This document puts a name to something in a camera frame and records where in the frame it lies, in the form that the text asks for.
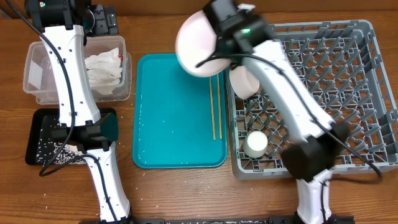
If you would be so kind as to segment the white napkin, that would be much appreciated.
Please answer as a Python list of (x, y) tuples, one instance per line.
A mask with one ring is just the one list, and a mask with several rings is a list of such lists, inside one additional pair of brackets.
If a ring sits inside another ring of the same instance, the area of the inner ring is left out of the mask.
[(118, 48), (89, 56), (85, 59), (85, 65), (90, 87), (98, 93), (111, 95), (114, 86), (120, 84), (123, 69)]

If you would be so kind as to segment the large white plate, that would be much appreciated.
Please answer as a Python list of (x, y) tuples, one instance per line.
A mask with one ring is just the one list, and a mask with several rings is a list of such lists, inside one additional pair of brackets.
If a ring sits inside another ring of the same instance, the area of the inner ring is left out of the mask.
[(175, 52), (181, 67), (195, 77), (210, 77), (223, 71), (231, 61), (216, 59), (197, 67), (197, 64), (211, 57), (216, 47), (216, 34), (205, 13), (198, 11), (191, 15), (178, 31)]

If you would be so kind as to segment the wooden chopstick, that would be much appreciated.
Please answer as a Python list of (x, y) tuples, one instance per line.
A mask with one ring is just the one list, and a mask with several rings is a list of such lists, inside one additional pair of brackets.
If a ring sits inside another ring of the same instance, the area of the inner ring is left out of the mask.
[(212, 79), (209, 77), (209, 86), (210, 86), (210, 102), (211, 102), (211, 120), (212, 120), (212, 131), (213, 131), (213, 140), (216, 140), (216, 131), (215, 131), (215, 112), (214, 112), (214, 101), (213, 101), (213, 89), (212, 89)]
[(221, 120), (221, 93), (220, 93), (220, 76), (217, 74), (217, 94), (218, 94), (218, 119), (220, 139), (223, 138), (222, 120)]

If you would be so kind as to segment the small pink bowl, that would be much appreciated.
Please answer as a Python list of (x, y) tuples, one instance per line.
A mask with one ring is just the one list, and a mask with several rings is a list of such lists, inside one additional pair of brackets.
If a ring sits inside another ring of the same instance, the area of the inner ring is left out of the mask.
[(254, 95), (260, 87), (259, 80), (244, 66), (231, 70), (229, 80), (235, 94), (242, 100)]

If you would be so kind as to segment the small white cup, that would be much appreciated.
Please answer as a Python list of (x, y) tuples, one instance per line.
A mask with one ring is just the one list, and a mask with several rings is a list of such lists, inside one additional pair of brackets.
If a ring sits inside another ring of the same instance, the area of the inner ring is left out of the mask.
[(243, 151), (253, 158), (262, 157), (266, 153), (268, 138), (261, 131), (249, 133), (243, 142)]

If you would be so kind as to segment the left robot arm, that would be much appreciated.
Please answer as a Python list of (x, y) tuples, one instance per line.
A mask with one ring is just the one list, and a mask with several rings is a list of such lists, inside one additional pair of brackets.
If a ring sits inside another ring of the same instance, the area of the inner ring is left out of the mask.
[(117, 34), (115, 14), (91, 1), (25, 2), (28, 23), (40, 35), (50, 59), (59, 103), (60, 127), (54, 140), (76, 146), (89, 167), (103, 223), (126, 223), (131, 206), (116, 161), (118, 121), (113, 111), (101, 113), (93, 98), (84, 58), (88, 36)]

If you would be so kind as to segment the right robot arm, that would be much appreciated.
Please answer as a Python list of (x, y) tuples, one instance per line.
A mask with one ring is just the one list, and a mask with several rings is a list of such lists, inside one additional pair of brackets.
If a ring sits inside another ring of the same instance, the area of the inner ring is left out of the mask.
[(329, 187), (335, 157), (349, 135), (313, 99), (289, 62), (270, 25), (252, 9), (234, 1), (210, 1), (203, 12), (217, 40), (208, 60), (227, 58), (244, 66), (258, 80), (282, 115), (293, 144), (280, 156), (297, 181), (296, 216), (302, 223), (331, 223)]

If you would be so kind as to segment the clear plastic waste bin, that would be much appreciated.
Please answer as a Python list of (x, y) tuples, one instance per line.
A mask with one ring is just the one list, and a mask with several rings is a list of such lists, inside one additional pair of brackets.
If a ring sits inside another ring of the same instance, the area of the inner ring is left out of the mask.
[[(93, 98), (97, 102), (125, 101), (131, 95), (132, 65), (131, 56), (126, 52), (125, 40), (121, 36), (92, 37), (84, 47), (84, 58), (99, 55), (102, 52), (119, 49), (121, 68), (120, 84), (114, 86), (111, 95), (102, 95), (91, 87)], [(53, 70), (42, 42), (33, 42), (29, 46), (25, 60), (23, 90), (36, 97), (40, 105), (58, 104), (57, 89)]]

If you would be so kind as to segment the grey dishwasher rack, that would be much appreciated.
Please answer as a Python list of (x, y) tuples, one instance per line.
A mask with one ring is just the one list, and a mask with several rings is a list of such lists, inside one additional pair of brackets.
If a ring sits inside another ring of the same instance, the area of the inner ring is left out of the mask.
[[(276, 39), (299, 79), (335, 120), (349, 124), (348, 150), (335, 161), (337, 174), (397, 168), (397, 106), (376, 35), (366, 20), (273, 24)], [(246, 100), (228, 87), (233, 174), (241, 180), (285, 178), (280, 152), (290, 145), (282, 117), (263, 90)], [(262, 157), (243, 151), (245, 137), (268, 138)]]

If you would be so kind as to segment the teal serving tray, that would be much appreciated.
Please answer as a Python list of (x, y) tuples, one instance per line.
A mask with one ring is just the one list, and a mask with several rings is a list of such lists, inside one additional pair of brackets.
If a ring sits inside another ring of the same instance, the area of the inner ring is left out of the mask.
[(211, 77), (216, 140), (213, 140), (209, 78), (189, 75), (175, 54), (147, 54), (137, 64), (132, 158), (143, 169), (218, 167), (228, 155), (224, 72)]

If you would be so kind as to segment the black plastic tray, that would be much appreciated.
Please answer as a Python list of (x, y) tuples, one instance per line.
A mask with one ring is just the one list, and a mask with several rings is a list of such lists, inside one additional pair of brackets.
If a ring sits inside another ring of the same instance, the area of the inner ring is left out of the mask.
[(25, 162), (28, 165), (44, 165), (59, 152), (52, 163), (63, 164), (76, 156), (86, 154), (89, 150), (108, 151), (119, 137), (117, 114), (113, 108), (101, 108), (99, 112), (99, 121), (88, 121), (84, 126), (74, 127), (71, 138), (67, 140), (65, 147), (60, 149), (70, 129), (60, 124), (59, 110), (37, 110), (32, 118)]

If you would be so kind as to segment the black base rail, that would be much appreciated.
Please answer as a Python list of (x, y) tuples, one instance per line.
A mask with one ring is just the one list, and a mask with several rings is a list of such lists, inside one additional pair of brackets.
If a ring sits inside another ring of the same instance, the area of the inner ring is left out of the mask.
[[(84, 224), (100, 224), (107, 223), (102, 221), (90, 221), (90, 222), (79, 222)], [(130, 219), (123, 220), (118, 223), (139, 223), (139, 224), (293, 224), (293, 223), (302, 223), (299, 222), (298, 218), (294, 216), (273, 216), (267, 218), (255, 218), (255, 219), (229, 219), (229, 220), (164, 220), (162, 218), (155, 219)], [(355, 220), (353, 217), (339, 217), (336, 215), (332, 215), (332, 217), (328, 220), (327, 223), (332, 224), (355, 224)]]

